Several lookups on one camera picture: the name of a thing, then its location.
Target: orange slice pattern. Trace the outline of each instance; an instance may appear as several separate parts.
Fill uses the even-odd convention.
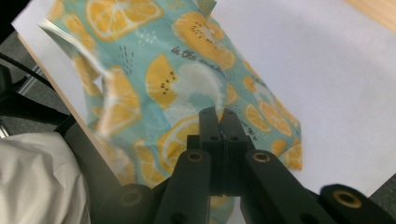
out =
[[[199,133],[198,116],[182,119],[158,141],[163,168],[172,174],[178,156],[187,149],[187,136]]]
[[[98,77],[98,74],[92,69],[86,58],[80,54],[76,54],[73,58],[73,65],[81,79],[85,92],[91,96],[102,94],[99,88],[93,83],[93,81]]]
[[[177,94],[172,90],[172,85],[177,80],[178,75],[165,55],[161,54],[148,66],[146,74],[148,95],[162,109],[166,109],[177,98]]]
[[[244,66],[247,68],[247,70],[249,72],[251,72],[251,74],[253,74],[253,76],[255,78],[257,78],[258,80],[261,80],[259,74],[257,74],[257,72],[251,67],[251,65],[250,65],[250,63],[248,63],[248,61],[244,60],[243,63],[244,63]]]
[[[283,163],[291,169],[303,169],[303,151],[301,144],[291,147],[285,152],[285,160]]]
[[[251,76],[244,77],[243,82],[246,89],[248,89],[251,92],[256,91],[255,83],[253,78],[251,78]]]
[[[276,110],[273,105],[269,105],[264,101],[260,101],[259,109],[271,125],[276,127],[286,136],[291,136],[291,129],[288,122],[283,118],[283,116]]]
[[[247,105],[247,107],[245,108],[245,117],[260,131],[265,133],[271,131],[271,128],[268,126],[268,124],[260,115],[259,111],[253,105]]]
[[[283,106],[283,104],[282,103],[280,103],[280,101],[278,101],[277,99],[276,99],[276,106],[279,108],[279,110],[286,116],[286,118],[288,118],[290,121],[291,121],[291,123],[293,123],[293,125],[294,126],[298,126],[298,124],[299,124],[299,122],[298,122],[298,120],[297,120],[297,118],[295,118],[290,112],[289,112],[289,110],[285,107],[285,106]]]
[[[210,34],[216,39],[224,38],[224,32],[216,24],[207,23],[207,28],[209,28]]]
[[[152,0],[89,0],[86,15],[96,35],[111,41],[160,18],[163,10]]]
[[[145,184],[154,188],[165,180],[165,176],[157,169],[152,152],[145,146],[143,139],[137,140],[132,151],[135,153],[140,163],[140,172],[142,172]]]
[[[58,19],[62,15],[62,13],[64,13],[64,1],[56,0],[52,9],[50,10],[48,19],[50,21],[54,21]]]
[[[111,136],[141,118],[140,104],[128,78],[119,66],[113,66],[106,77],[107,98],[98,132]]]
[[[72,33],[76,35],[76,38],[82,43],[82,45],[88,50],[93,50],[95,47],[95,40],[92,36],[87,32],[82,24],[81,19],[76,13],[72,13],[64,17],[63,19],[64,25],[69,29]]]
[[[282,152],[285,150],[286,141],[282,139],[276,139],[274,143],[271,145],[271,152],[274,153],[277,157],[279,157]]]
[[[215,27],[215,24],[210,24],[209,29],[206,19],[198,12],[188,12],[172,25],[175,35],[187,46],[217,62],[222,69],[231,68],[235,64],[235,56],[230,50],[217,44],[215,36],[221,37],[221,34],[220,28]]]
[[[227,83],[227,98],[225,101],[225,105],[233,105],[238,100],[238,92],[235,87],[230,83]]]

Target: black metal bracket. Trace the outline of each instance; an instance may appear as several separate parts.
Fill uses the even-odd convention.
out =
[[[0,116],[29,119],[53,125],[60,125],[69,117],[52,107],[42,105],[15,92],[13,87],[9,69],[0,64]]]
[[[172,176],[154,189],[124,186],[93,223],[205,224],[209,196],[241,197],[246,223],[395,223],[357,190],[343,185],[305,189],[271,152],[257,150],[239,118],[226,109],[199,114],[200,134],[188,136],[187,151]]]

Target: teal patterned cloth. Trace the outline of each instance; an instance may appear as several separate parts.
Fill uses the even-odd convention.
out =
[[[198,112],[233,110],[255,147],[302,169],[300,123],[210,16],[213,0],[58,0],[40,23],[81,79],[86,123],[121,184],[154,187],[198,134]],[[232,200],[213,198],[223,223]]]

